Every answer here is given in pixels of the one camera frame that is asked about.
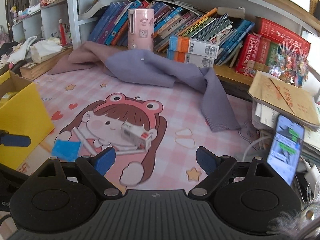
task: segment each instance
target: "phone screen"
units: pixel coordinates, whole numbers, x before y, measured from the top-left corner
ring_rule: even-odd
[[[267,162],[291,185],[302,150],[304,127],[279,115]]]

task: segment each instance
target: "colorful decoration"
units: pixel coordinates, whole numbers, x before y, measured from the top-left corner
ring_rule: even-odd
[[[308,54],[304,53],[295,45],[283,42],[279,44],[278,53],[274,64],[270,66],[269,73],[278,77],[280,80],[301,87],[308,79],[309,64]]]

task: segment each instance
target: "star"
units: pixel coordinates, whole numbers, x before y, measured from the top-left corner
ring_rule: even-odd
[[[66,91],[68,90],[73,90],[75,88],[76,85],[68,85],[65,89]]]
[[[195,167],[191,170],[186,170],[186,174],[188,175],[188,181],[199,181],[199,177],[201,176],[201,171],[197,171]]]

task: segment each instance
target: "blue sponge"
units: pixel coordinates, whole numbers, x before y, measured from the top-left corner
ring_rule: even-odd
[[[68,162],[74,162],[78,157],[80,147],[81,142],[56,140],[52,149],[52,156],[57,156],[58,158]]]

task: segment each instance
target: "red dictionary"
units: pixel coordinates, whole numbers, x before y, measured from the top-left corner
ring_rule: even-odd
[[[264,37],[261,38],[260,45],[258,48],[258,53],[257,53],[257,60],[256,60],[256,63],[254,64],[254,70],[263,71],[264,65],[268,58],[270,43],[271,43],[271,40],[266,39]]]
[[[254,63],[256,62],[256,58],[257,58],[257,52],[258,52],[258,47],[260,44],[260,39],[261,39],[261,35],[258,35],[256,43],[253,46],[252,45],[249,46],[249,49],[252,49],[252,54],[251,54],[249,61],[247,63],[248,68],[254,67]]]
[[[236,64],[237,73],[244,73],[244,70],[247,67],[247,64],[252,54],[252,49],[249,48],[251,46],[255,46],[259,39],[260,36],[255,33],[249,33],[247,35],[247,38],[245,39],[244,45],[240,51],[240,55]]]
[[[310,43],[287,28],[260,17],[257,17],[256,26],[259,30],[258,33],[263,37],[280,43],[281,46],[283,42],[285,42],[285,44],[288,43],[288,47],[295,45],[302,50],[302,53],[309,53]]]

